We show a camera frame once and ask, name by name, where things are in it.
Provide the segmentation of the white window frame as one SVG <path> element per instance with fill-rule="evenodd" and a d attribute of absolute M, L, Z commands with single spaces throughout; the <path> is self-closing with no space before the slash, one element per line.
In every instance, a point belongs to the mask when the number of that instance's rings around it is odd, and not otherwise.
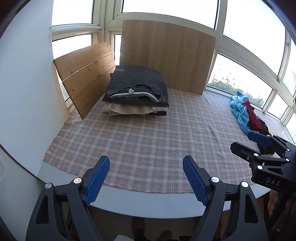
<path fill-rule="evenodd" d="M 295 138 L 295 42 L 263 1 L 54 1 L 54 57 L 110 42 L 120 57 L 125 20 L 184 25 L 216 38 L 208 88 L 226 82 L 255 97 L 258 108 Z"/>

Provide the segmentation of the black garment in pile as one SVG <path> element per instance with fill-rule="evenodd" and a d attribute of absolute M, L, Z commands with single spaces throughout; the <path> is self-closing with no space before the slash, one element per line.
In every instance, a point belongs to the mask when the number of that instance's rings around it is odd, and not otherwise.
<path fill-rule="evenodd" d="M 166 116 L 167 108 L 161 106 L 152 106 L 149 115 L 159 115 L 159 116 Z"/>

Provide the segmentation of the dark grey hoodie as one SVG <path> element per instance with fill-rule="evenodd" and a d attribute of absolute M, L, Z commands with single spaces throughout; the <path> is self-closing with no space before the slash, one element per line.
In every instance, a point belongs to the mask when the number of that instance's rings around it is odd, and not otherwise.
<path fill-rule="evenodd" d="M 168 87 L 161 72 L 145 66 L 117 65 L 102 99 L 105 102 L 169 107 Z"/>

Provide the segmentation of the light oak board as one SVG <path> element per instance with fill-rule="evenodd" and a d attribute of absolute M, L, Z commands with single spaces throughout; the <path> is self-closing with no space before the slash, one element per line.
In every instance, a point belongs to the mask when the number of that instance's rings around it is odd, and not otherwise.
<path fill-rule="evenodd" d="M 168 88 L 201 95 L 205 89 L 216 38 L 175 24 L 123 21 L 121 65 L 138 65 L 163 74 Z"/>

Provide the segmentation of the cream knitted sweater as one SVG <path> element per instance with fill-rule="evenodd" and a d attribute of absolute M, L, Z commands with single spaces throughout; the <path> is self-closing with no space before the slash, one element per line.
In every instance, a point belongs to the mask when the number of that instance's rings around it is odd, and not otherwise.
<path fill-rule="evenodd" d="M 149 113 L 157 113 L 158 111 L 153 109 L 151 106 L 136 106 L 105 102 L 103 112 L 108 113 L 109 115 L 145 115 Z"/>

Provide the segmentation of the pine plank panel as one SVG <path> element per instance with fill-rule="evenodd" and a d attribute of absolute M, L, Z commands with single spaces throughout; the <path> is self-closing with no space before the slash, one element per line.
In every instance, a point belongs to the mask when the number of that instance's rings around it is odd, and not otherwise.
<path fill-rule="evenodd" d="M 84 119 L 104 95 L 115 70 L 110 42 L 73 51 L 54 59 L 54 64 L 67 94 Z"/>

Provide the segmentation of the light blue garment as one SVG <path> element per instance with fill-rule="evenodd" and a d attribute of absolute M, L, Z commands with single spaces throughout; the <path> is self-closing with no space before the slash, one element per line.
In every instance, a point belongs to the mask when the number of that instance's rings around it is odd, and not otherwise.
<path fill-rule="evenodd" d="M 243 104 L 248 101 L 248 97 L 241 92 L 230 97 L 230 107 L 233 115 L 237 118 L 237 122 L 241 130 L 247 135 L 251 129 L 249 124 L 249 114 L 247 107 Z"/>

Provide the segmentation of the pink plaid table cloth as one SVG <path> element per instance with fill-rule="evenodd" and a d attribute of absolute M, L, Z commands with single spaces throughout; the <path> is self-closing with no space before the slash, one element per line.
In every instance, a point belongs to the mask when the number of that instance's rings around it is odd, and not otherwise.
<path fill-rule="evenodd" d="M 187 155 L 223 182 L 250 181 L 248 162 L 232 154 L 230 146 L 239 142 L 257 149 L 257 144 L 241 130 L 230 99 L 174 89 L 169 98 L 165 116 L 110 116 L 103 112 L 101 100 L 85 118 L 74 112 L 49 146 L 44 162 L 82 176 L 107 156 L 106 185 L 150 193 L 191 192 L 182 166 Z"/>

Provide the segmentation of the dark red garment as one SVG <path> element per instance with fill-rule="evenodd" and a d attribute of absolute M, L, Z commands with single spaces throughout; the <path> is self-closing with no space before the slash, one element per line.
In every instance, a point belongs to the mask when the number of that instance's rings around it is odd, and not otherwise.
<path fill-rule="evenodd" d="M 242 104 L 243 106 L 246 107 L 248 116 L 249 116 L 249 124 L 250 124 L 250 129 L 252 131 L 261 131 L 263 130 L 263 125 L 261 121 L 258 119 L 257 115 L 254 112 L 254 107 L 251 106 L 249 101 L 246 101 Z"/>

